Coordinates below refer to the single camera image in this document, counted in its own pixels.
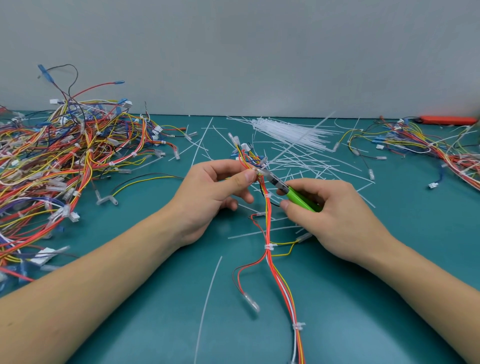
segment fingernail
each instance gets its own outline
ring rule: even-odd
[[[254,170],[247,170],[245,172],[245,178],[248,183],[251,183],[257,178],[257,172]]]
[[[283,201],[280,201],[280,207],[285,211],[288,206],[290,205],[290,201],[289,200],[283,200]]]

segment green tool handle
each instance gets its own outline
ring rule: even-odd
[[[288,189],[289,189],[289,192],[287,193],[287,198],[294,204],[301,206],[303,208],[306,208],[307,210],[310,210],[313,212],[320,212],[322,210],[322,208],[318,206],[315,202],[301,195],[300,193],[295,191],[293,188],[289,187]]]

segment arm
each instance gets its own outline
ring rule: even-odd
[[[232,178],[218,182],[226,177]],[[63,363],[179,247],[201,237],[236,194],[253,202],[256,179],[237,161],[192,167],[172,201],[84,257],[0,299],[5,363]],[[132,247],[142,254],[132,264]]]
[[[287,216],[340,258],[357,263],[396,290],[467,362],[480,363],[480,292],[393,238],[351,184],[289,181],[324,208],[288,200]]]

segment cable tie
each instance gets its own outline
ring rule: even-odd
[[[306,324],[304,322],[296,322],[295,324],[292,324],[292,327],[294,330],[298,330],[298,331],[302,331],[303,330],[303,326],[305,326]]]
[[[272,244],[272,243],[265,244],[265,249],[273,250],[274,246],[277,246],[277,244]]]

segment hand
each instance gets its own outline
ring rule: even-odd
[[[190,168],[173,199],[162,209],[172,218],[169,220],[180,245],[197,241],[220,209],[235,211],[238,202],[230,195],[251,204],[253,196],[248,186],[256,178],[254,170],[246,170],[232,159],[212,160]]]
[[[366,257],[396,242],[350,183],[302,178],[287,184],[324,206],[321,212],[311,212],[284,200],[280,206],[288,218],[336,256],[362,265]]]

